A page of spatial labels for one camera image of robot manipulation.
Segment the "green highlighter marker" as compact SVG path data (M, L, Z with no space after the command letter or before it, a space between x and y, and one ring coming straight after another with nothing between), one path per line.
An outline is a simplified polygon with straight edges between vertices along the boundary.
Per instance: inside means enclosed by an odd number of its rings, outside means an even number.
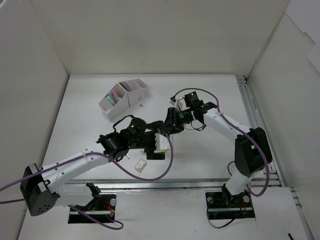
M107 96L106 99L112 106L116 105L116 102L110 96Z

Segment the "pink purple highlighter marker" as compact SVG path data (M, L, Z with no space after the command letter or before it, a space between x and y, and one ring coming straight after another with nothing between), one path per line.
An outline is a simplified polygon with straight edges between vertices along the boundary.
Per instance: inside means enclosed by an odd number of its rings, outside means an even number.
M115 96L112 91L109 91L107 94L110 98L115 99Z

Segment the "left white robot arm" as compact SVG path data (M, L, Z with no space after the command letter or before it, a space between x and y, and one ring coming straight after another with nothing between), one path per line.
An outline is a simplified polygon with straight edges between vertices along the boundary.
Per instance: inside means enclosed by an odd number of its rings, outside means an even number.
M27 166L20 182L20 191L31 216L39 216L55 206L81 206L89 210L100 204L100 190L92 183L70 186L69 182L96 167L113 163L119 166L129 150L143 150L148 160L164 160L165 151L173 150L162 121L147 124L132 118L120 131L100 135L96 143L56 164Z

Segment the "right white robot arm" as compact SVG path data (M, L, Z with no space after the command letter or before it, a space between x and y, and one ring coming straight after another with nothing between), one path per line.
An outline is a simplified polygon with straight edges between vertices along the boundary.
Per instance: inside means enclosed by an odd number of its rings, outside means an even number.
M170 98L171 107L167 110L162 131L173 135L184 130L185 124L199 121L205 127L209 127L223 135L234 144L235 170L230 179L221 188L221 200L227 206L233 206L239 201L241 194L248 191L254 197L262 196L270 182L269 164L273 161L270 145L264 129L252 128L241 124L222 113L220 104L200 100L197 88L190 88L190 93L183 98L186 109L179 107L176 96ZM266 179L262 190L254 193L250 184L254 176L266 171Z

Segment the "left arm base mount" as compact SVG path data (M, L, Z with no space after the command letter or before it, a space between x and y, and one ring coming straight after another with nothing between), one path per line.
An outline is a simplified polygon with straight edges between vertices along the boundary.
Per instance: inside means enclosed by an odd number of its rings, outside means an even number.
M75 205L78 210L83 211L93 219L101 223L111 223L115 219L117 195L115 193L104 194L93 199L85 206ZM76 210L69 210L68 224L94 224L95 222L80 214Z

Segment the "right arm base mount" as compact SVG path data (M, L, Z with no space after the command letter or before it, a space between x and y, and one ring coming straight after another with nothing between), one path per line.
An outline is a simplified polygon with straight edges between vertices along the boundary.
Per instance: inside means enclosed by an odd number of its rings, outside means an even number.
M209 220L255 218L253 204L246 190L231 198L227 197L222 191L206 192L205 199Z

